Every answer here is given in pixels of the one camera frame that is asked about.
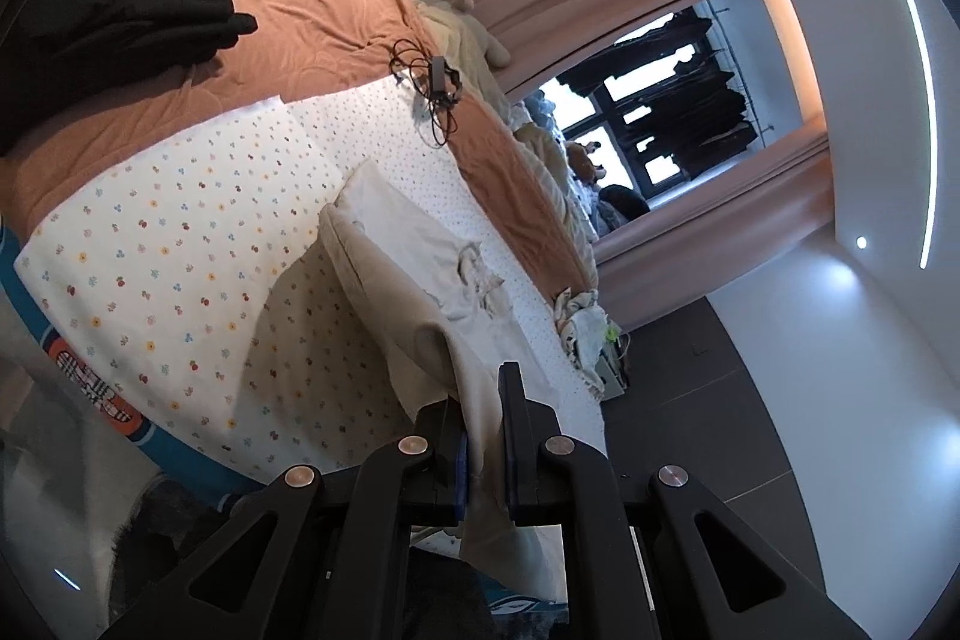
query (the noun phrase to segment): tile grout line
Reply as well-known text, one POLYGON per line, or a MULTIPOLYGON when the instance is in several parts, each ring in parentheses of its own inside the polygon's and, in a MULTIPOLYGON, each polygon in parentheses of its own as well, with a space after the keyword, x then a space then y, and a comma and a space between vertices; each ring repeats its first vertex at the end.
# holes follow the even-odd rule
POLYGON ((779 480, 781 477, 786 477, 786 476, 789 475, 791 472, 793 472, 793 468, 792 468, 792 467, 791 467, 790 469, 788 469, 786 472, 781 472, 781 474, 777 475, 776 477, 771 477, 771 479, 770 479, 770 480, 767 480, 767 482, 762 482, 760 485, 755 485, 754 487, 752 487, 752 488, 744 491, 742 494, 737 494, 735 497, 731 497, 730 499, 724 501, 724 504, 730 504, 730 503, 731 503, 733 500, 735 500, 735 499, 740 499, 740 497, 745 497, 745 496, 747 496, 747 494, 752 494, 752 493, 754 493, 754 491, 759 490, 760 488, 764 487, 765 485, 770 485, 770 483, 776 482, 776 480, 779 480))
POLYGON ((683 393, 680 394, 680 396, 675 396, 673 397, 673 399, 667 399, 665 402, 661 402, 659 403, 659 405, 656 405, 656 407, 650 408, 650 410, 656 410, 657 408, 666 407, 666 405, 672 404, 676 402, 678 399, 683 399, 683 397, 690 396, 690 394, 692 393, 696 393, 697 391, 702 391, 703 389, 707 389, 707 387, 712 386, 714 383, 719 383, 719 381, 721 380, 726 380, 729 376, 736 375, 736 373, 739 371, 741 370, 734 369, 733 371, 728 372, 726 375, 721 375, 718 378, 713 378, 712 381, 709 381, 709 383, 704 383, 702 386, 699 386, 697 389, 693 389, 690 391, 683 391, 683 393))

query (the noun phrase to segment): orange blanket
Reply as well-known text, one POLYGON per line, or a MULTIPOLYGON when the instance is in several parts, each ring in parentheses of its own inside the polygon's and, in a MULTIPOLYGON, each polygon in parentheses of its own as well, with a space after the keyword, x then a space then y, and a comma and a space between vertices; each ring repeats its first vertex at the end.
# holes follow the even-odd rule
MULTIPOLYGON (((4 160, 5 220, 21 237, 90 179, 222 112, 279 95, 296 101, 386 76, 391 47, 436 46, 410 0, 233 0, 256 33, 208 63, 103 92, 21 140, 4 160)), ((573 246, 507 128, 465 95, 449 144, 461 175, 536 288, 552 302, 587 288, 573 246)))

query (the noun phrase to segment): metal screw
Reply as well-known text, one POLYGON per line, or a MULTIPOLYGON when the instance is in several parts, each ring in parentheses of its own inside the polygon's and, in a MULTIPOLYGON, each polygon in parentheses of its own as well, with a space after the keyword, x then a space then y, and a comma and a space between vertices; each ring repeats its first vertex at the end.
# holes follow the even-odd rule
POLYGON ((686 470, 675 464, 667 464, 665 467, 659 468, 656 477, 659 477, 659 481, 664 485, 669 485, 673 488, 680 488, 680 486, 686 485, 686 482, 690 480, 690 475, 686 474, 686 470))
POLYGON ((397 448, 400 448, 400 453, 406 453, 407 456, 419 456, 421 453, 424 453, 428 447, 430 447, 430 443, 423 437, 418 437, 416 434, 411 434, 410 437, 403 437, 403 439, 397 443, 397 448))
POLYGON ((569 456, 570 453, 573 453, 575 446, 572 439, 564 437, 563 434, 558 434, 555 437, 550 437, 544 443, 544 447, 554 456, 569 456))
POLYGON ((293 488, 302 488, 313 482, 313 470, 305 466, 290 467, 283 480, 293 488))

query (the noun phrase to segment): black cable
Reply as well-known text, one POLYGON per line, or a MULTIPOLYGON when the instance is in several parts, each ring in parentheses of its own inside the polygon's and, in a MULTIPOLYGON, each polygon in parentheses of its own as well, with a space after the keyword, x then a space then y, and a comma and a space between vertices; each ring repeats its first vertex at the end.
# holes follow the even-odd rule
POLYGON ((403 72, 406 71, 414 90, 419 92, 426 102, 433 140, 438 148, 442 148, 448 142, 450 135, 457 130, 453 107, 460 100, 461 82, 459 71, 450 68, 444 61, 443 72, 445 77, 449 77, 453 83, 454 92, 448 92, 445 85, 440 90, 437 86, 432 86, 430 80, 432 57, 416 42, 410 39, 398 39, 391 48, 390 73, 397 78, 397 82, 400 82, 403 79, 403 72), (438 110, 445 112, 445 119, 440 118, 438 110))

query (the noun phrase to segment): dark tile floor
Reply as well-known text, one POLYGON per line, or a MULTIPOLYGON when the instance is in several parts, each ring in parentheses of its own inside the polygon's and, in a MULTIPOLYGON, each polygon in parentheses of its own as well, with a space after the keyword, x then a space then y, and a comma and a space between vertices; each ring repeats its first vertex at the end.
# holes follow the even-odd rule
POLYGON ((784 447, 709 302, 635 330, 629 365, 630 389, 604 405, 614 469, 645 482, 680 464, 824 588, 784 447))

